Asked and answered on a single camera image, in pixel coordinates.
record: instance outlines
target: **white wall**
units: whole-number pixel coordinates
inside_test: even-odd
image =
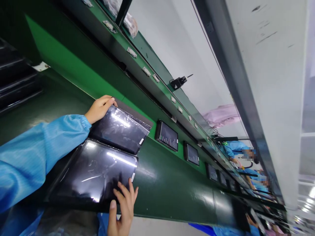
[[[226,0],[277,179],[293,209],[311,1]]]
[[[182,89],[201,114],[233,103],[190,0],[133,0],[129,13],[173,78],[194,74]],[[240,122],[218,131],[246,136]]]

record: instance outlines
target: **hand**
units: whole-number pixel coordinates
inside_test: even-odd
[[[122,195],[119,191],[114,189],[114,194],[120,203],[121,217],[117,220],[117,204],[115,200],[112,200],[109,209],[109,220],[108,220],[108,236],[128,236],[131,227],[132,219],[134,217],[134,204],[138,195],[138,187],[134,191],[134,187],[129,178],[129,188],[128,189],[121,183],[118,182],[118,187],[121,189]]]
[[[112,104],[118,107],[115,99],[109,95],[104,95],[99,99],[96,99],[89,111],[85,114],[86,119],[91,125],[94,124],[96,121],[105,116],[107,110]]]

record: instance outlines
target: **blue sleeve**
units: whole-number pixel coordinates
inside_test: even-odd
[[[259,229],[255,226],[249,225],[251,236],[260,236]]]
[[[249,149],[249,147],[241,141],[229,141],[224,148],[227,154],[232,158],[234,158],[236,154],[241,154],[243,149]]]
[[[66,115],[1,146],[0,213],[41,187],[56,162],[87,138],[90,127],[84,115]]]

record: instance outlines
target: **plastic bag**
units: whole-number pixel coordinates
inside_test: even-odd
[[[122,0],[103,0],[105,7],[110,11],[110,13],[117,18]],[[135,38],[138,33],[138,24],[136,20],[127,12],[124,19],[124,25],[127,28],[132,38]]]

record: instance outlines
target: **blue clothing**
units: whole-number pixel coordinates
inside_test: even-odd
[[[83,115],[40,123],[0,147],[0,219],[2,235],[32,235],[44,209],[17,203],[40,188],[58,160],[87,138],[91,124]],[[98,214],[99,235],[106,235],[108,215]]]
[[[243,172],[243,173],[247,173],[247,174],[254,174],[254,175],[258,175],[258,177],[255,176],[249,176],[249,178],[251,178],[252,180],[257,180],[257,181],[263,181],[266,180],[266,176],[261,175],[260,173],[258,173],[257,171],[250,169],[250,168],[245,168],[243,169],[239,169],[239,172]]]
[[[259,230],[252,225],[250,226],[250,233],[243,232],[233,228],[226,227],[212,227],[217,236],[260,236]]]
[[[247,145],[245,145],[241,141],[228,141],[227,145],[223,146],[227,155],[231,158],[234,158],[235,155],[244,154],[243,150],[250,149]]]

